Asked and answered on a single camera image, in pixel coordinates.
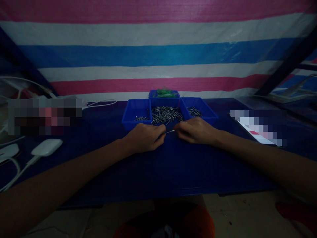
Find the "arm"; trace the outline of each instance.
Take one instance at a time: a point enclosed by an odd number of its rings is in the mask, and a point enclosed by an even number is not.
[[[165,126],[138,124],[126,137],[34,176],[0,194],[0,237],[20,237],[112,164],[164,143]]]
[[[181,122],[175,129],[178,129],[181,139],[226,150],[252,164],[285,188],[317,204],[315,161],[218,130],[200,117]]]

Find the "work table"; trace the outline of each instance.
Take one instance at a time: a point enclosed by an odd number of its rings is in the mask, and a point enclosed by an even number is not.
[[[213,125],[246,139],[251,137],[229,116],[230,110],[248,110],[235,99],[205,99],[219,116]],[[105,146],[127,132],[121,119],[127,102],[83,111],[82,126],[69,135],[38,136],[18,142],[22,154],[17,161],[24,167],[31,150],[47,138],[59,138],[63,145],[51,156],[41,158],[18,180],[21,182],[51,167]],[[317,129],[288,118],[287,147],[284,150],[310,159],[317,158]],[[0,186],[13,178],[15,167],[0,167]],[[189,144],[176,133],[166,135],[164,145],[155,151],[135,154],[102,172],[62,207],[95,206],[108,202],[178,197],[194,194],[232,194],[278,189],[279,186],[249,164],[231,154],[207,145]]]

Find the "striped tarp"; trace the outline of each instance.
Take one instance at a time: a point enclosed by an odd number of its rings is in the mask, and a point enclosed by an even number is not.
[[[4,0],[0,26],[61,95],[248,95],[316,22],[314,0]]]

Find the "metal pin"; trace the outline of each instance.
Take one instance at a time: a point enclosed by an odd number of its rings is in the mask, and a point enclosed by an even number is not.
[[[171,131],[169,131],[169,132],[166,132],[165,134],[170,133],[170,132],[173,132],[173,131],[176,131],[176,130],[171,130]]]

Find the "blue plastic tray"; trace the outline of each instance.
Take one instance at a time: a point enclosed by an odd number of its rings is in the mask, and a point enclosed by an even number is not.
[[[218,116],[214,113],[213,110],[204,102],[201,98],[195,97],[181,97],[182,103],[180,103],[180,108],[185,113],[183,114],[185,120],[189,120],[194,118],[190,115],[189,111],[187,110],[188,107],[196,107],[202,113],[202,119],[212,125],[217,119]]]
[[[135,121],[136,117],[147,117],[146,121]],[[127,131],[132,130],[137,124],[152,124],[151,102],[149,99],[129,100],[125,108],[121,123]]]
[[[172,90],[172,93],[177,93],[177,97],[176,98],[157,98],[155,97],[157,95],[157,91],[156,90],[151,90],[149,93],[149,99],[151,100],[151,106],[152,107],[157,107],[157,106],[162,106],[162,104],[175,104],[179,101],[179,93],[176,90]]]

